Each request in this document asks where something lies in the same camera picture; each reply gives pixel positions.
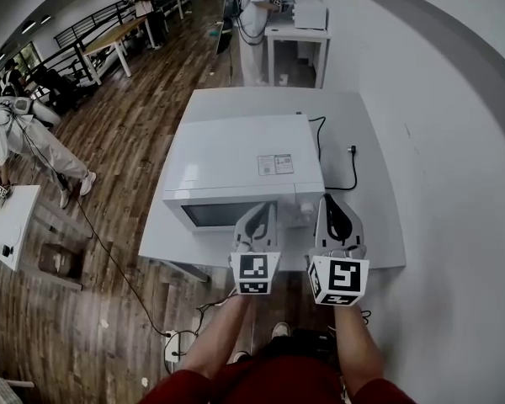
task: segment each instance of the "shoe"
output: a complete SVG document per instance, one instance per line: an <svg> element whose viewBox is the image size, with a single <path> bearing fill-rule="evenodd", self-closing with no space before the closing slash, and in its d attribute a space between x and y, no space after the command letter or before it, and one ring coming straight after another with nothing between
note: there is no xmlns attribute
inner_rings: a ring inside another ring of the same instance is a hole
<svg viewBox="0 0 505 404"><path fill-rule="evenodd" d="M234 359L232 360L232 363L235 364L236 362L239 362L241 358L250 358L251 355L247 352L237 352L234 355Z"/></svg>
<svg viewBox="0 0 505 404"><path fill-rule="evenodd" d="M286 322L279 322L273 328L271 333L271 339L275 337L289 337L290 336L290 325Z"/></svg>
<svg viewBox="0 0 505 404"><path fill-rule="evenodd" d="M64 209L67 207L70 197L71 193L69 193L69 190L60 190L60 208Z"/></svg>
<svg viewBox="0 0 505 404"><path fill-rule="evenodd" d="M95 181L95 178L98 176L95 174L95 172L89 172L87 177L82 181L81 185L81 196L86 196L88 193L90 193L90 190L92 189L93 182Z"/></svg>

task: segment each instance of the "power plug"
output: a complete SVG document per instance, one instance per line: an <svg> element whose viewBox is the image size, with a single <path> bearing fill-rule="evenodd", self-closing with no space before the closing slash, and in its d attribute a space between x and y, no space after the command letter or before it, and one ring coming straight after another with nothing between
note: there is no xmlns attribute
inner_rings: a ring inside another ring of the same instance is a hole
<svg viewBox="0 0 505 404"><path fill-rule="evenodd" d="M168 362L179 362L179 349L181 339L176 331L165 331L165 360Z"/></svg>

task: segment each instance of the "white shirt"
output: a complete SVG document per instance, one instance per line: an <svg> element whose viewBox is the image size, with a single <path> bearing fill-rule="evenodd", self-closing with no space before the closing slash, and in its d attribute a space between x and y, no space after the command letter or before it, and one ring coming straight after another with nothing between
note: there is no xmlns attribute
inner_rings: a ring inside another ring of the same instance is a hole
<svg viewBox="0 0 505 404"><path fill-rule="evenodd" d="M153 5L152 2L136 2L135 3L135 9L136 9L136 17L143 17L144 15L153 12Z"/></svg>
<svg viewBox="0 0 505 404"><path fill-rule="evenodd" d="M240 15L241 25L246 35L243 35L247 42L259 42L262 40L262 32L268 22L268 10L258 7L254 3L266 2L269 0L242 0L242 14Z"/></svg>
<svg viewBox="0 0 505 404"><path fill-rule="evenodd" d="M33 115L17 115L17 121L23 127L23 130L27 130L32 117ZM17 154L28 154L31 152L29 144L25 140L23 130L13 120L8 111L0 109L0 166L8 160L9 152Z"/></svg>

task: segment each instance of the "wooden floor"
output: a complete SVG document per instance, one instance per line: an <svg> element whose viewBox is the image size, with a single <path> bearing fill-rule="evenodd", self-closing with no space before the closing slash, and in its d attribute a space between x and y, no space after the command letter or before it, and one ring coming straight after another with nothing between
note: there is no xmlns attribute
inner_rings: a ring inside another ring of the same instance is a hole
<svg viewBox="0 0 505 404"><path fill-rule="evenodd" d="M206 269L212 281L201 284L137 256L157 180L191 93L230 85L229 56L214 57L216 37L210 35L221 0L195 0L191 10L184 22L170 23L163 49L130 56L131 78L116 65L94 96L56 130L98 174L93 191L80 200L82 207L161 330L196 327L194 308L232 287L227 269ZM237 46L232 49L232 60L239 62ZM29 183L31 170L31 162L18 160L13 181ZM51 183L37 174L33 183L58 202ZM76 202L67 212L82 221ZM84 251L84 291L14 273L0 263L0 375L33 381L36 388L22 395L29 402L139 401L166 375L161 337L95 238L82 239L59 224L48 231L35 223L27 257L36 262L43 241ZM247 314L237 350L262 346L276 322L323 330L328 316L313 304L304 274L279 274L274 293L259 298Z"/></svg>

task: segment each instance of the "label sticker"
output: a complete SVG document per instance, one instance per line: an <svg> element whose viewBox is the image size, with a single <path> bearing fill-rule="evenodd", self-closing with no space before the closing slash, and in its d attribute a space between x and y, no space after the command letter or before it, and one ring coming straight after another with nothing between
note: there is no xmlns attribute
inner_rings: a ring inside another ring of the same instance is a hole
<svg viewBox="0 0 505 404"><path fill-rule="evenodd" d="M290 154L258 156L258 173L260 176L275 175L279 173L294 173L292 156Z"/></svg>
<svg viewBox="0 0 505 404"><path fill-rule="evenodd" d="M263 175L275 175L275 156L258 156L258 173Z"/></svg>
<svg viewBox="0 0 505 404"><path fill-rule="evenodd" d="M292 156L290 154L279 154L275 156L276 173L294 173L292 166Z"/></svg>

